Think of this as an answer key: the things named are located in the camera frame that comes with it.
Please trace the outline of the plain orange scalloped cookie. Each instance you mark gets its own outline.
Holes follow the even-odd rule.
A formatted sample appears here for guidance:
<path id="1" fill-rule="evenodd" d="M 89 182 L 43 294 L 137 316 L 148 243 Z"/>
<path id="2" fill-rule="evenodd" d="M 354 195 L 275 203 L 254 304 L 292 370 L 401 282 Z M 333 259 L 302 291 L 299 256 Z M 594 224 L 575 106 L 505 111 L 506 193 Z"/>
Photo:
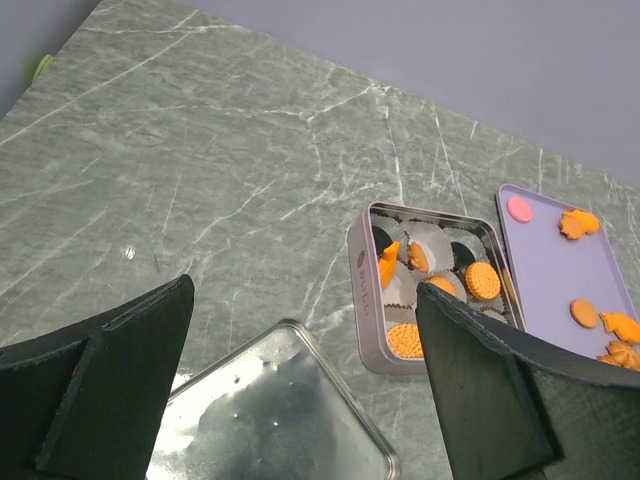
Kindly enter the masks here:
<path id="1" fill-rule="evenodd" d="M 457 295 L 457 290 L 454 284 L 443 276 L 433 276 L 428 279 L 428 283 L 438 287 L 439 289 L 443 290 L 444 292 L 452 296 Z"/>

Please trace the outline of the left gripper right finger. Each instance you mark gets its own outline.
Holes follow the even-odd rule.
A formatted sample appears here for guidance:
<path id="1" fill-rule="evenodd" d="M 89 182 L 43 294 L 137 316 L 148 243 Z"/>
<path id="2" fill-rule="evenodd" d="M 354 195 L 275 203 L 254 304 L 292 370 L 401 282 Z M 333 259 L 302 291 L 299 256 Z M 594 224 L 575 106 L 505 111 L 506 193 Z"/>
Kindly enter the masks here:
<path id="1" fill-rule="evenodd" d="M 417 288 L 416 320 L 456 479 L 636 479 L 639 374 Z"/>

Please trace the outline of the orange round biscuit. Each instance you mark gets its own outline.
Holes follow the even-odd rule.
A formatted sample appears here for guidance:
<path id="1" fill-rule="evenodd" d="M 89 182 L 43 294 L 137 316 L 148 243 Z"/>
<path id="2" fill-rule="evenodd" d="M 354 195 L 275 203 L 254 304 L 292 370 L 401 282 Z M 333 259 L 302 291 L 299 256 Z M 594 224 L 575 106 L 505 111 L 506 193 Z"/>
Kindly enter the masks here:
<path id="1" fill-rule="evenodd" d="M 501 281 L 496 270 L 487 262 L 476 261 L 468 266 L 465 282 L 471 294 L 482 301 L 495 299 L 501 291 Z"/>

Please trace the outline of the silver tin lid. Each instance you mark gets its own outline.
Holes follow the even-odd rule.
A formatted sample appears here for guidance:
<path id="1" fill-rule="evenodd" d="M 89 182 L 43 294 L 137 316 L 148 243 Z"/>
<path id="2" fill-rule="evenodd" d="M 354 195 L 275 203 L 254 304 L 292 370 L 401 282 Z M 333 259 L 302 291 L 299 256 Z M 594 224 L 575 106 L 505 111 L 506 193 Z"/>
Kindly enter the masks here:
<path id="1" fill-rule="evenodd" d="M 397 454 L 309 330 L 277 322 L 169 397 L 149 479 L 397 479 Z"/>

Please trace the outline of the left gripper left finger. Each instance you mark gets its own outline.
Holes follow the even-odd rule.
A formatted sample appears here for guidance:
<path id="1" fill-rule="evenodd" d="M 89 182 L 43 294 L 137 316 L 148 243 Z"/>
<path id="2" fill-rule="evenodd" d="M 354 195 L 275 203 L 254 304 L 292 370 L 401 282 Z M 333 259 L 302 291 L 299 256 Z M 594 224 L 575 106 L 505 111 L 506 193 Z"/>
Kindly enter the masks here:
<path id="1" fill-rule="evenodd" d="M 2 478 L 144 478 L 193 308 L 183 274 L 2 348 Z"/>

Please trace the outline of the black round cookie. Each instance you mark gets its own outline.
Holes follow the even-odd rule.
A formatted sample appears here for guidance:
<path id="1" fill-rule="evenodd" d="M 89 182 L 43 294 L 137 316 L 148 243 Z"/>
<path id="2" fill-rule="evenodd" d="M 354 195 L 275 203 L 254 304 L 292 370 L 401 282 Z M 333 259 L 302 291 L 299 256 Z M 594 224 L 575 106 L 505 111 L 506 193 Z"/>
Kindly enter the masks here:
<path id="1" fill-rule="evenodd" d="M 454 257 L 454 271 L 462 271 L 476 262 L 475 254 L 464 243 L 452 241 L 451 249 Z"/>
<path id="2" fill-rule="evenodd" d="M 380 257 L 383 252 L 394 243 L 391 236 L 381 227 L 373 225 L 371 227 L 376 255 Z"/>

